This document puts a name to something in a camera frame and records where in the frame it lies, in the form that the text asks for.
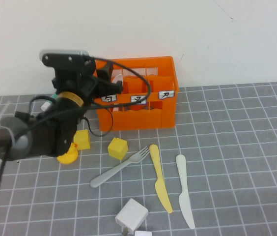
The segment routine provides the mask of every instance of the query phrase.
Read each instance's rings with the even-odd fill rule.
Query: white knife
[[[195,229],[195,224],[188,191],[187,162],[185,156],[181,154],[177,155],[176,161],[182,186],[182,193],[179,196],[179,204],[185,221],[187,222],[189,228],[193,230]]]

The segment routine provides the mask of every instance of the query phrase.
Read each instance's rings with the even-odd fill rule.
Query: yellow block
[[[109,156],[122,160],[128,151],[128,142],[120,139],[113,138],[108,146]]]
[[[71,143],[68,152],[62,156],[58,156],[57,160],[61,164],[70,164],[78,158],[79,152],[76,150],[74,143]]]
[[[77,150],[90,149],[90,137],[87,129],[76,131],[73,142],[77,145]]]

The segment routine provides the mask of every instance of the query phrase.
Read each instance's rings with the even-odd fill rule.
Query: fork tines
[[[148,147],[144,147],[142,150],[139,151],[139,153],[141,156],[147,156],[150,153],[150,151]]]

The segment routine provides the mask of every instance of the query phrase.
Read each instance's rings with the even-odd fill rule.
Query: white label
[[[104,97],[101,97],[101,100],[103,102],[114,102],[117,100],[117,95],[108,95],[108,96],[104,96]]]
[[[136,102],[136,101],[139,101],[143,98],[145,98],[146,96],[145,95],[139,95],[139,96],[131,96],[131,102]],[[146,104],[147,100],[144,100],[138,104]]]
[[[174,97],[174,90],[170,90],[170,91],[160,91],[158,93],[158,98],[159,99],[165,99],[168,97]]]

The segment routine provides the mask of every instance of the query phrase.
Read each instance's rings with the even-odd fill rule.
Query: yellow cube
[[[76,131],[73,142],[77,145],[77,150],[90,149],[90,137],[87,129]]]
[[[108,146],[109,156],[114,157],[118,160],[122,160],[127,151],[128,142],[120,138],[113,138]]]

